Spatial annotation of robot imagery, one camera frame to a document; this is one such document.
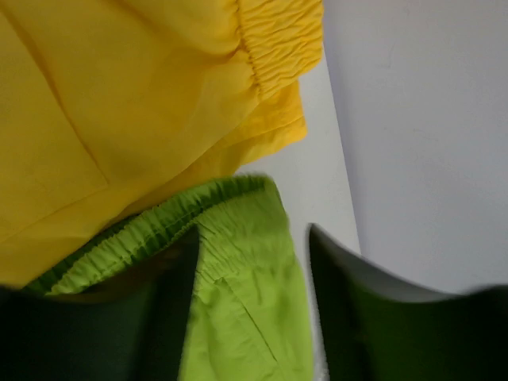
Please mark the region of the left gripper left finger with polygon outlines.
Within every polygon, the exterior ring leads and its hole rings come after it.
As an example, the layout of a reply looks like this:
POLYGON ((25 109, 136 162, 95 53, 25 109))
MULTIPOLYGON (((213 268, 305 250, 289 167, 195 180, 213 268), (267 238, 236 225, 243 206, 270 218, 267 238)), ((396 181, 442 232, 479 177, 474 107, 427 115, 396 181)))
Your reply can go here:
POLYGON ((198 230, 78 294, 1 289, 4 380, 175 380, 198 230))

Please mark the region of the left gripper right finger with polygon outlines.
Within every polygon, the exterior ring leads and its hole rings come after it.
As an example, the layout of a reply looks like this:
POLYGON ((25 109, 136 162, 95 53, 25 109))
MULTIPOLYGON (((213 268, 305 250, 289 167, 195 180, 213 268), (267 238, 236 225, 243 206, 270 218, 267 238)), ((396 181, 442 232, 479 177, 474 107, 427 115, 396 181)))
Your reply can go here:
POLYGON ((317 225, 308 251, 331 380, 506 379, 506 285, 464 294, 422 287, 317 225))

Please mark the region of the green shorts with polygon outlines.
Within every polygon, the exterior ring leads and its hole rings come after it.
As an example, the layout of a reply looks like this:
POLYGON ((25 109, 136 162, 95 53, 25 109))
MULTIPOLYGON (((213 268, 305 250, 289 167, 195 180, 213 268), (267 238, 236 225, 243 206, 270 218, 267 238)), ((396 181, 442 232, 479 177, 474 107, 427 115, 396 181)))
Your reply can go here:
POLYGON ((241 175, 127 217, 28 284, 74 294, 169 247, 190 228, 200 254, 181 380, 310 380, 306 284, 273 180, 241 175))

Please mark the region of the yellow shorts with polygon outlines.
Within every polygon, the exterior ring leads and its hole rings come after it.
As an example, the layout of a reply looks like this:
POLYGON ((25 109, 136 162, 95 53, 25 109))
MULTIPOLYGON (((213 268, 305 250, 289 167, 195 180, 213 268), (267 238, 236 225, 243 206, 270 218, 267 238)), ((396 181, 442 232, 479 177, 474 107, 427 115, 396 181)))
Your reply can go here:
POLYGON ((4 1, 1 281, 301 140, 319 1, 4 1))

